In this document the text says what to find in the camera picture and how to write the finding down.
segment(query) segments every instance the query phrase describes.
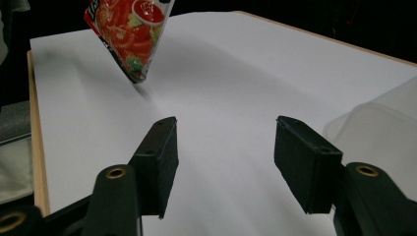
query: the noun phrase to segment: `food image on bag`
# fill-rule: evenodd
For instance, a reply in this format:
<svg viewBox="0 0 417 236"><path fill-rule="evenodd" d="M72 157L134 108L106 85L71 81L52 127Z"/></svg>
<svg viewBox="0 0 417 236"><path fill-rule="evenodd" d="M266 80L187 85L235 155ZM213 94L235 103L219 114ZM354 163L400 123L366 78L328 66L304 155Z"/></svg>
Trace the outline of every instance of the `food image on bag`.
<svg viewBox="0 0 417 236"><path fill-rule="evenodd" d="M91 0L85 21L128 79L147 78L152 56L174 0Z"/></svg>

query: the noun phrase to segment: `wooden board edge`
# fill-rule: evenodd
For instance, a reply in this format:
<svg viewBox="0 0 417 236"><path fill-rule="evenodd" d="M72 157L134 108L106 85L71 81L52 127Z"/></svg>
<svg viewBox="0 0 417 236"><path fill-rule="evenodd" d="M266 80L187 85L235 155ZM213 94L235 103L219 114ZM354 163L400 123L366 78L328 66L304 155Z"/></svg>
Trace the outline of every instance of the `wooden board edge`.
<svg viewBox="0 0 417 236"><path fill-rule="evenodd" d="M30 129L31 129L31 149L33 163L33 195L34 204L40 208L43 216L49 215L49 195L46 179L46 168L43 151L42 132L39 120L39 107L37 103L37 91L34 80L33 63L31 51L27 53L28 72L30 86Z"/></svg>
<svg viewBox="0 0 417 236"><path fill-rule="evenodd" d="M355 49L358 49L358 50L361 50L361 51L365 51L365 52L368 52L368 53L371 53L371 54L374 54L374 55L377 55L377 56L385 57L385 58L393 60L393 61L397 61L397 62L400 62L400 63L403 63L403 64L407 64L407 65L410 65L410 66L417 67L417 63L406 61L406 60L396 58L396 57L393 57L393 56L389 56L389 55L386 55L386 54L381 53L381 52L376 52L376 51L373 51L373 50L370 50L370 49L367 49L367 48L364 48L364 47L356 46L354 44L350 44L350 43L347 43L347 42L344 42L344 41L340 41L340 40L337 40L337 39L334 39L334 38L331 38L331 37L327 37L327 36L324 36L324 35L321 35L321 34L317 34L317 33L311 32L311 31L307 31L307 30L304 30L304 29L299 29L299 28L296 28L296 27L293 27L293 26L290 26L290 25L286 25L286 24L283 24L283 23L280 23L280 22L276 22L274 20L264 18L264 17L260 17L260 16L257 16L257 15L251 14L251 13L247 13L247 12L244 12L244 11L235 11L235 12L240 13L240 14L244 14L244 15L247 15L247 16L251 16L251 17L254 17L254 18L258 18L260 20L264 20L264 21L267 21L267 22L270 22L270 23L274 23L274 24L277 24L277 25L280 25L280 26L283 26L283 27L293 29L293 30L298 30L298 31L301 31L301 32L305 32L307 34L314 35L314 36L317 36L317 37L320 37L320 38L323 38L323 39L326 39L326 40L329 40L329 41L332 41L332 42L336 42L336 43L339 43L339 44L342 44L342 45L345 45L345 46L349 46L349 47L352 47L352 48L355 48Z"/></svg>

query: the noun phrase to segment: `snack bag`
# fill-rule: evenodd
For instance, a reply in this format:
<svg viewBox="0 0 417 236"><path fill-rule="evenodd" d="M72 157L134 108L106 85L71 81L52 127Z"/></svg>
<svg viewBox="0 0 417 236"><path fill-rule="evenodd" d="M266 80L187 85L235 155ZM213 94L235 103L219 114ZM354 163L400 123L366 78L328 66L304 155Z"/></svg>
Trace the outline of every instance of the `snack bag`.
<svg viewBox="0 0 417 236"><path fill-rule="evenodd" d="M174 0L91 0L84 19L129 80L147 78Z"/></svg>

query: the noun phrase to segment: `white table surface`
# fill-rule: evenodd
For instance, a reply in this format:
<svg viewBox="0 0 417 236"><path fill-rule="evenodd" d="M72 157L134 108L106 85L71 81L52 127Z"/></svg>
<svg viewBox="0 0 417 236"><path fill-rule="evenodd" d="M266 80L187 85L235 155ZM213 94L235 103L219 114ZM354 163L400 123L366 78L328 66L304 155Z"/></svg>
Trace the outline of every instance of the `white table surface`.
<svg viewBox="0 0 417 236"><path fill-rule="evenodd" d="M273 163L275 119L321 133L417 67L241 13L168 20L147 80L132 85L91 30L30 41L51 211L127 163L153 122L178 119L180 165L165 218L145 235L335 235L306 215Z"/></svg>

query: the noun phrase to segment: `plastic packaging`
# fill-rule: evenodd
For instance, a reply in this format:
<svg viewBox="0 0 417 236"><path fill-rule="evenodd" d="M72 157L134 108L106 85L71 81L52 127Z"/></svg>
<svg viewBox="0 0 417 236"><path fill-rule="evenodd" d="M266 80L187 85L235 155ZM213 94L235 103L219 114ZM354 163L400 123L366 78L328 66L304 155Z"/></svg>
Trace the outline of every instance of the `plastic packaging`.
<svg viewBox="0 0 417 236"><path fill-rule="evenodd" d="M344 164L376 165L417 199L417 78L329 122L324 137L343 151Z"/></svg>
<svg viewBox="0 0 417 236"><path fill-rule="evenodd" d="M147 78L174 0L91 0L85 21L132 81Z"/></svg>

